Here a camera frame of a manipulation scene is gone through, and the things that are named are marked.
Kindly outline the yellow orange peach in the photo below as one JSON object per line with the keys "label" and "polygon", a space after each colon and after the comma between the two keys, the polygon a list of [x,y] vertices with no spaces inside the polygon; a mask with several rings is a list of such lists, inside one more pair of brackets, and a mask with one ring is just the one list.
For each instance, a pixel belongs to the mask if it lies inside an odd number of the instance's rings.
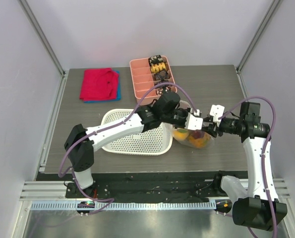
{"label": "yellow orange peach", "polygon": [[188,138],[189,136],[189,131],[186,129],[175,129],[173,131],[173,137],[177,141],[184,141]]}

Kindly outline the dark red apple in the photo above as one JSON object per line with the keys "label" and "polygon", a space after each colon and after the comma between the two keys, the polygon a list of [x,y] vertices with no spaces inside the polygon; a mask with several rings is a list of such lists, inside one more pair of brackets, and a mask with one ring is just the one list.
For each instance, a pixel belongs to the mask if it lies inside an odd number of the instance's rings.
{"label": "dark red apple", "polygon": [[201,131],[201,130],[195,130],[193,131],[193,133],[191,134],[193,139],[200,139],[203,138],[205,135],[205,132]]}

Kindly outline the clear polka dot zip bag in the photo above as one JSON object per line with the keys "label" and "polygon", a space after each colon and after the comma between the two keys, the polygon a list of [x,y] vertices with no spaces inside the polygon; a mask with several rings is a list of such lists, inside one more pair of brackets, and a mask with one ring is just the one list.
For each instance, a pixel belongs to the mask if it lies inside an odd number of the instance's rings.
{"label": "clear polka dot zip bag", "polygon": [[183,128],[173,126],[172,136],[180,144],[189,146],[195,149],[201,149],[208,146],[213,138],[206,132],[202,131],[203,119],[198,116],[194,116],[194,110],[191,105],[186,101],[180,101],[180,109],[191,109],[191,113],[187,112],[187,121]]}

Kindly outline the orange toy pineapple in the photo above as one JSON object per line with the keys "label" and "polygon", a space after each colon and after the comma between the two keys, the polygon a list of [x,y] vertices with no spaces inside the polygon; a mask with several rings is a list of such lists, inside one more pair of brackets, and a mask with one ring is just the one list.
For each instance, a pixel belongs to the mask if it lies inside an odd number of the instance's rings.
{"label": "orange toy pineapple", "polygon": [[211,141],[211,136],[207,133],[205,133],[204,137],[200,139],[193,139],[191,134],[188,136],[188,142],[195,148],[204,148]]}

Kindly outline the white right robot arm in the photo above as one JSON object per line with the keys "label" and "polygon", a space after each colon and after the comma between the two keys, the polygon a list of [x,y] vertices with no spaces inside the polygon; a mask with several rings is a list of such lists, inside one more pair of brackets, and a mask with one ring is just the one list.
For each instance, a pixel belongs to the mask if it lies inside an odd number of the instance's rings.
{"label": "white right robot arm", "polygon": [[224,117],[224,110],[221,105],[212,105],[204,119],[209,125],[203,130],[213,137],[225,133],[240,137],[248,166],[248,187],[245,188],[235,175],[219,171],[214,176],[212,189],[215,194],[226,194],[230,198],[236,225],[276,234],[276,227],[288,210],[285,203],[279,202],[272,177],[272,128],[261,122],[259,103],[242,102],[236,119]]}

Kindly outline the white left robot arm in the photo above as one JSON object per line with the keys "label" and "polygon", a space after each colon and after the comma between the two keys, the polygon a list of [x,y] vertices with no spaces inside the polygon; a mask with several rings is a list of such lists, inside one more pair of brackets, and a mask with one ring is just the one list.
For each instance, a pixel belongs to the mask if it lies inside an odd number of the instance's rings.
{"label": "white left robot arm", "polygon": [[162,123],[185,128],[190,112],[191,108],[180,107],[180,96],[177,93],[168,92],[148,105],[138,106],[127,117],[113,122],[92,128],[75,125],[64,148],[78,183],[77,192],[84,198],[94,192],[91,167],[97,150],[123,137],[158,128]]}

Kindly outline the white perforated plastic basket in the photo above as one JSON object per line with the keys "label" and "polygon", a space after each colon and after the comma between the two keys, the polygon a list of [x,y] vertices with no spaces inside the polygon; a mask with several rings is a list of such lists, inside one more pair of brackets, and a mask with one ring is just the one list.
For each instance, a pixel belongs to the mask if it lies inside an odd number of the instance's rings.
{"label": "white perforated plastic basket", "polygon": [[162,123],[158,128],[123,137],[102,149],[115,154],[158,156],[171,148],[172,141],[172,126]]}

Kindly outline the black white speckled sock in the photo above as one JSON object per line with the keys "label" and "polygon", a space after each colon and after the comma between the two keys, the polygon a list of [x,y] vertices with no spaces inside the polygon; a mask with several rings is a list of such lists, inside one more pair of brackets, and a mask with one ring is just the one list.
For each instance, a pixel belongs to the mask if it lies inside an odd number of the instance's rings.
{"label": "black white speckled sock", "polygon": [[167,92],[170,92],[170,91],[171,91],[170,88],[158,88],[158,89],[156,89],[156,95],[161,96],[161,95],[163,95]]}

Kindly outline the black patterned rolled sock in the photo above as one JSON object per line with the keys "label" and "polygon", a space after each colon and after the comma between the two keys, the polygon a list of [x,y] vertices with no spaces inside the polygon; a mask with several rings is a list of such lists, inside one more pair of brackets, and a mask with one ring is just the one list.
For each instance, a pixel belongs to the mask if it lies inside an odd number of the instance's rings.
{"label": "black patterned rolled sock", "polygon": [[159,89],[162,89],[162,90],[169,90],[169,91],[171,91],[171,85],[162,85]]}

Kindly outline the dark brown rolled sock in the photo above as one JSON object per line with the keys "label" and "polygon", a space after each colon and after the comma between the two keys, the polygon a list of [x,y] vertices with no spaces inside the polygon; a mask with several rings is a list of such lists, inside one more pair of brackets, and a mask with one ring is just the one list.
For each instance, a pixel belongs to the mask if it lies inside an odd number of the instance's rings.
{"label": "dark brown rolled sock", "polygon": [[161,70],[154,74],[155,81],[164,81],[170,79],[170,75],[166,70]]}

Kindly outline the pink divided organizer tray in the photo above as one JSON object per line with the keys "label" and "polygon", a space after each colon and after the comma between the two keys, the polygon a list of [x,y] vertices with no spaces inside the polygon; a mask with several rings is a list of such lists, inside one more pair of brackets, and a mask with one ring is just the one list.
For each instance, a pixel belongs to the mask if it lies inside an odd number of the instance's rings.
{"label": "pink divided organizer tray", "polygon": [[[142,101],[140,103],[141,105],[147,105],[151,103],[154,99],[158,99],[160,97],[156,95],[157,88],[153,89],[148,95],[145,95],[145,93],[153,86],[162,82],[175,82],[167,57],[162,56],[162,58],[167,65],[167,72],[170,75],[170,79],[164,81],[154,80],[155,73],[151,73],[150,71],[148,58],[133,59],[129,63],[134,95],[137,101]],[[176,92],[177,88],[171,86],[171,91]]]}

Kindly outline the yellow black rolled sock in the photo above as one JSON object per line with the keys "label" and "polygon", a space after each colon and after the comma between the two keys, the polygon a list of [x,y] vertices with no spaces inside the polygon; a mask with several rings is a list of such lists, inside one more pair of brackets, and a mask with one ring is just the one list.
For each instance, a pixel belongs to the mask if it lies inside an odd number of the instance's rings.
{"label": "yellow black rolled sock", "polygon": [[151,73],[158,73],[162,70],[165,70],[165,71],[167,70],[167,65],[165,62],[150,65]]}

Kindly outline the black floral rolled sock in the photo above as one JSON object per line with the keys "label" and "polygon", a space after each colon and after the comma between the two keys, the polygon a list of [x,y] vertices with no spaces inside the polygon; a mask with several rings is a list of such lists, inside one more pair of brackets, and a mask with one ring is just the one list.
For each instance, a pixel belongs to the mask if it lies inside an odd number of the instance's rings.
{"label": "black floral rolled sock", "polygon": [[163,63],[164,60],[161,55],[155,55],[155,56],[148,58],[148,62],[149,62],[149,65],[152,66],[155,64]]}

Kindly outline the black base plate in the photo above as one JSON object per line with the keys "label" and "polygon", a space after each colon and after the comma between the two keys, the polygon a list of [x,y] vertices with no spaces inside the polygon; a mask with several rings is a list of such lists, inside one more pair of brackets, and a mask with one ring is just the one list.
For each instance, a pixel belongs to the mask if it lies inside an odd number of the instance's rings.
{"label": "black base plate", "polygon": [[247,178],[245,171],[164,172],[93,174],[87,195],[113,198],[115,203],[197,203],[225,193],[218,183],[222,176]]}

